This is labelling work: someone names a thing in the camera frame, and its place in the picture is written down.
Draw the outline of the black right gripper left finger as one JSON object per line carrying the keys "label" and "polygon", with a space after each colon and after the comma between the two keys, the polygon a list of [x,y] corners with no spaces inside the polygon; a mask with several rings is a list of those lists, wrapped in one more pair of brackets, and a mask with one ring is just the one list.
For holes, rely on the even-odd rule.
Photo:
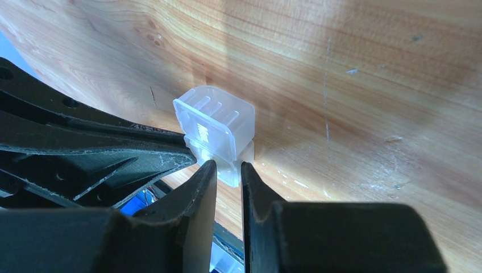
{"label": "black right gripper left finger", "polygon": [[217,165],[132,216],[105,208],[1,212],[2,272],[208,272]]}

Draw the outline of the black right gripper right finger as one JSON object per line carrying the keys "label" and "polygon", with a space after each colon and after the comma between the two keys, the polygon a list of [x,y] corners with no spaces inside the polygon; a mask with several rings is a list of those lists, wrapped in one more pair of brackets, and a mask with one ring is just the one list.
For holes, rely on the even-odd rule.
{"label": "black right gripper right finger", "polygon": [[246,272],[447,272],[410,206],[290,202],[241,167]]}

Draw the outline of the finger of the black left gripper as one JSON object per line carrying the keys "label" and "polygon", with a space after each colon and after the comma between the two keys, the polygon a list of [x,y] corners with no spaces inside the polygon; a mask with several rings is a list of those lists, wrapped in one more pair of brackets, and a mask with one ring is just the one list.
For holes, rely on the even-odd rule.
{"label": "finger of the black left gripper", "polygon": [[80,103],[1,59],[1,207],[120,207],[195,158],[180,133]]}

